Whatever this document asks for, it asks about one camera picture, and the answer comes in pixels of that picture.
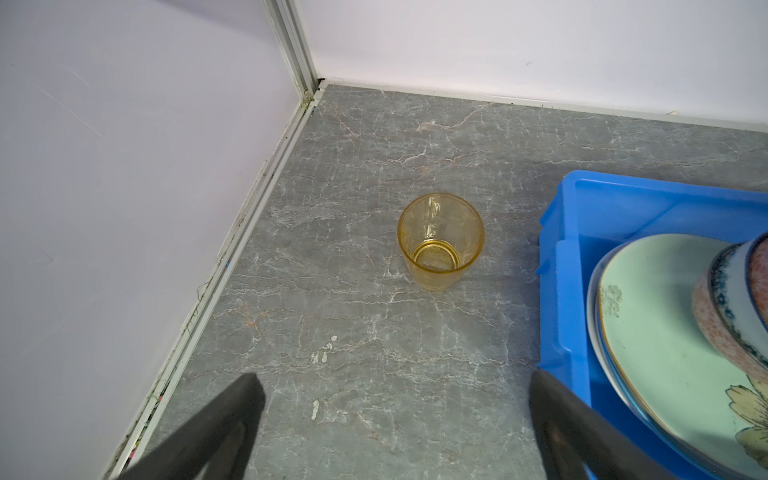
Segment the green flower plate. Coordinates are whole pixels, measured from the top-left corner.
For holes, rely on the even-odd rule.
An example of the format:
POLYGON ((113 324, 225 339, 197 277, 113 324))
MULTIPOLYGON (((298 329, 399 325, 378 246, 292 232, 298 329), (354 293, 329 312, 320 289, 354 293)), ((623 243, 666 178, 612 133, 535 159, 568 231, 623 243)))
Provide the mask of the green flower plate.
POLYGON ((601 333, 645 416, 722 479, 767 476, 767 381, 706 340, 692 297, 726 242, 661 234, 624 245, 599 283, 601 333))

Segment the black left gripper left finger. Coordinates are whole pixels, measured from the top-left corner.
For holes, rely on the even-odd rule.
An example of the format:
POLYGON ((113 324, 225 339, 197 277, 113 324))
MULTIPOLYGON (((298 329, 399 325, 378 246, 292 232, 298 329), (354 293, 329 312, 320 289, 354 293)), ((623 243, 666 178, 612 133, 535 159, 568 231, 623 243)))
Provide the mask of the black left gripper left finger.
POLYGON ((266 404, 254 373, 237 378, 122 479, 242 479, 266 404))

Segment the blue rose pattern bowl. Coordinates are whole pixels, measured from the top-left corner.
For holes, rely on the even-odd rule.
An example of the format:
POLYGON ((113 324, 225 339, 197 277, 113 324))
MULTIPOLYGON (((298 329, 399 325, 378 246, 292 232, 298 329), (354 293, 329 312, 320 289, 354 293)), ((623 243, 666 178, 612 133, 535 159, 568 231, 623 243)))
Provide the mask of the blue rose pattern bowl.
POLYGON ((718 316, 738 351, 760 373, 767 372, 767 326, 755 303, 749 267, 759 242, 766 238, 767 234, 761 234, 726 247, 716 255, 708 273, 708 288, 718 316))

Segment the amber glass cup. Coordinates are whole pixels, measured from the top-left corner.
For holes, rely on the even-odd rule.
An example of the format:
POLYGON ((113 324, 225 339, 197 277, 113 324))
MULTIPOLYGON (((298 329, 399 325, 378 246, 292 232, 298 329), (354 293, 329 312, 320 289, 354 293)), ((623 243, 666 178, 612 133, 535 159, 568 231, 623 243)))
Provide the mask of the amber glass cup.
POLYGON ((430 291, 456 283, 478 259, 485 242, 478 211, 447 192, 428 193, 410 202, 396 233, 408 270, 430 291))

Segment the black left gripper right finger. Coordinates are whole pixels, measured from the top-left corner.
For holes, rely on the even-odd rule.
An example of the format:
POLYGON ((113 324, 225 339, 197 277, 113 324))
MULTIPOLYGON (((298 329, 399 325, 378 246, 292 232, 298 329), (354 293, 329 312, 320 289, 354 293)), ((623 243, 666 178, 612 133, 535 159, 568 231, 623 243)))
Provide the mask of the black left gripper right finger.
POLYGON ((549 479, 673 477, 546 371, 531 376, 529 409, 549 479))

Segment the green leaf patterned bowl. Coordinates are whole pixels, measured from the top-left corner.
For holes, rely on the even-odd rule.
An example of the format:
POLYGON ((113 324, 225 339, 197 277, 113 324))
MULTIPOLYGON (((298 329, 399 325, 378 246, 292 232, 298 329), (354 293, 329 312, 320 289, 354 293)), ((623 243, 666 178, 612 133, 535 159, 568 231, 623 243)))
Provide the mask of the green leaf patterned bowl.
MULTIPOLYGON (((751 381, 765 383, 767 372, 754 370, 755 364, 738 351, 736 342, 727 333, 714 307, 708 288, 708 273, 704 273, 693 293, 692 307, 698 328, 708 343, 725 359, 744 372, 751 381)), ((755 303, 764 317, 767 326, 767 245, 760 244, 752 254, 749 267, 749 279, 755 303)))

